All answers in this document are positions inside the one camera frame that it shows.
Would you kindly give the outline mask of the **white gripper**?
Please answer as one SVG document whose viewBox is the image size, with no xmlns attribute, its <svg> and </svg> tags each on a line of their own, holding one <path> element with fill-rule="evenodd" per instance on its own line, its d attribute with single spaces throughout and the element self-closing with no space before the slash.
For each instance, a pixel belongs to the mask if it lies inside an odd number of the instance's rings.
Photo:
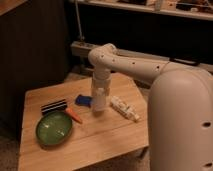
<svg viewBox="0 0 213 171">
<path fill-rule="evenodd" d="M 108 103 L 108 99 L 110 96 L 110 82 L 111 79 L 99 79 L 95 75 L 92 76 L 92 88 L 91 88 L 91 97 L 92 101 L 97 100 L 97 88 L 104 88 L 105 89 L 105 97 L 106 97 L 106 103 Z"/>
</svg>

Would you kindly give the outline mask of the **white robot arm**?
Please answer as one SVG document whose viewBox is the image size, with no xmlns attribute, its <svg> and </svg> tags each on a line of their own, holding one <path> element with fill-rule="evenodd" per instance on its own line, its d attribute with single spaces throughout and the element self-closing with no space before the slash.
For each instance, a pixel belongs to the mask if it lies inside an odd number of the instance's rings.
<svg viewBox="0 0 213 171">
<path fill-rule="evenodd" d="M 111 71 L 150 86 L 151 171 L 213 171 L 213 75 L 180 63 L 119 56 L 112 44 L 92 49 L 88 58 L 95 111 L 105 109 Z"/>
</svg>

